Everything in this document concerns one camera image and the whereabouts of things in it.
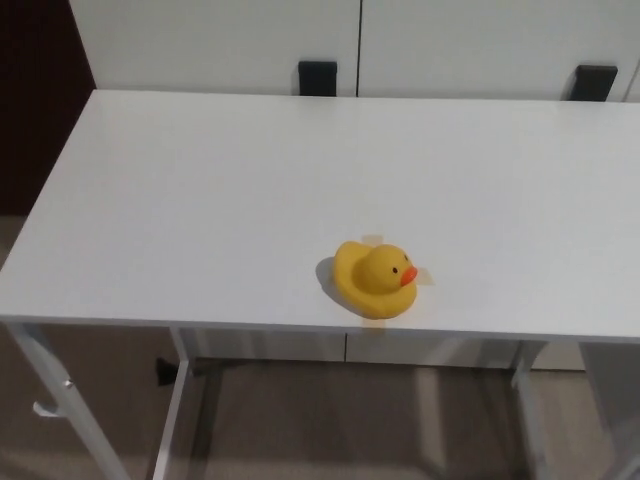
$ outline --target floor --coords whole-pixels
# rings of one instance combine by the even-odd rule
[[[0,265],[20,226],[0,218]],[[156,385],[153,365],[175,357],[169,336],[95,327],[46,333],[133,479],[150,479],[171,395]],[[532,375],[557,478],[599,478],[612,452],[585,374]],[[529,478],[509,380],[471,369],[229,367],[208,462],[189,480]],[[46,403],[47,393],[0,328],[0,480],[102,478],[64,420],[33,414],[36,400]]]

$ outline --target cabinet door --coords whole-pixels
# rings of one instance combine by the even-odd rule
[[[71,0],[98,88],[290,95],[303,59],[355,94],[359,0]]]
[[[360,95],[559,100],[580,63],[640,54],[640,2],[364,0]]]

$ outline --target metal table leg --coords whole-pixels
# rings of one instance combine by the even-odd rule
[[[546,342],[521,342],[516,359],[516,372],[511,382],[513,388],[518,391],[530,464],[535,480],[554,478],[547,463],[544,440],[540,432],[538,407],[529,379],[531,366],[545,345]]]
[[[9,333],[108,480],[131,480],[64,365],[37,325],[9,323]]]

